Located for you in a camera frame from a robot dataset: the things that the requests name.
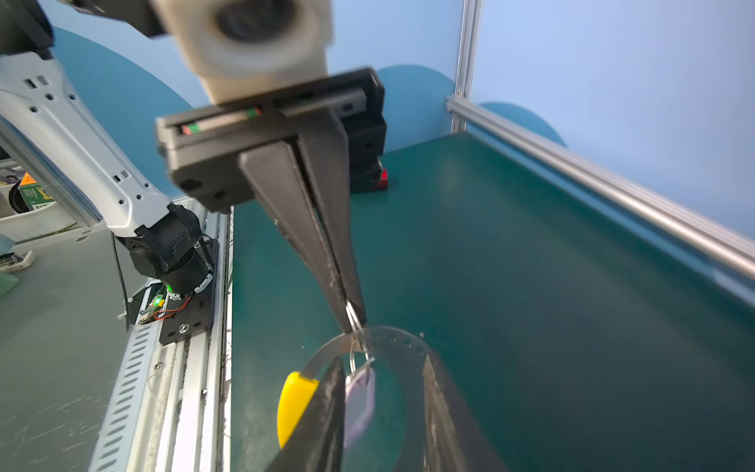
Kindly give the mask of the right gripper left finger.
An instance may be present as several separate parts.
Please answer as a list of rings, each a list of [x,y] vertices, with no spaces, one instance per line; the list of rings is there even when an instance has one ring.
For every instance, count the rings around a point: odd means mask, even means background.
[[[345,380],[336,356],[285,446],[267,471],[340,471],[344,450]]]

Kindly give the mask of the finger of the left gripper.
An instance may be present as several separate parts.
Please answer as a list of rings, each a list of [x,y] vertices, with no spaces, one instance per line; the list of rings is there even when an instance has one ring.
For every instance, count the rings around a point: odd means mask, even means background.
[[[326,241],[330,280],[326,294],[335,297],[334,312],[340,324],[350,323],[350,306],[359,324],[367,313],[357,271],[351,235],[348,137],[338,120],[317,122],[299,135],[303,171]]]
[[[340,273],[293,147],[276,142],[243,151],[239,168],[256,200],[320,283],[342,332],[351,334]]]

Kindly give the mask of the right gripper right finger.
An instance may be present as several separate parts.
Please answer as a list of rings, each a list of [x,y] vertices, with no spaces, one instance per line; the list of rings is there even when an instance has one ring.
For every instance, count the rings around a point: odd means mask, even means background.
[[[427,355],[422,376],[426,470],[507,470],[438,355]]]

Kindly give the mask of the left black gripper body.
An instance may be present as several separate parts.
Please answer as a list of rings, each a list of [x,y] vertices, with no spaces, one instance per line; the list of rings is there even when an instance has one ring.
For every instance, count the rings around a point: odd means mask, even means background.
[[[285,141],[293,144],[320,111],[341,122],[353,174],[383,168],[387,122],[385,86],[373,68],[350,71],[222,105],[158,118],[157,148],[172,182],[211,212],[254,198],[241,174],[243,151]]]

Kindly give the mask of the large keyring with yellow grip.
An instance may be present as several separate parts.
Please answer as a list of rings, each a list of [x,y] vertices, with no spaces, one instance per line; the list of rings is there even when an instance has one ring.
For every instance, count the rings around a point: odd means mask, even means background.
[[[420,452],[426,444],[423,368],[430,353],[420,338],[390,326],[365,330],[366,347],[342,334],[323,345],[300,372],[288,375],[276,413],[279,446],[285,446],[319,386],[321,371],[334,359],[345,360],[346,417],[344,448],[353,448],[377,415],[377,366],[388,369],[399,384],[406,421],[405,450]]]

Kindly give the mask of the silver key with white tag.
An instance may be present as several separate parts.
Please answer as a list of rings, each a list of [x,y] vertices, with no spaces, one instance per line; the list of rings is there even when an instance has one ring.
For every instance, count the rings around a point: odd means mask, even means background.
[[[349,352],[350,374],[346,378],[344,448],[349,450],[364,436],[375,413],[376,376],[372,368],[364,330],[350,302],[345,307],[352,326],[353,342]]]

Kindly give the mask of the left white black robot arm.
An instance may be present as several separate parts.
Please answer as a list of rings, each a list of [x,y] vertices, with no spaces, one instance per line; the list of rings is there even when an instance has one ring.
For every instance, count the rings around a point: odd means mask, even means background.
[[[367,322],[350,196],[381,170],[385,89],[371,68],[332,76],[328,1],[77,1],[145,37],[175,39],[210,105],[159,118],[173,183],[211,212],[258,201],[346,334]],[[180,295],[210,275],[198,218],[137,169],[52,54],[35,1],[1,5],[1,115],[94,205],[138,271]]]

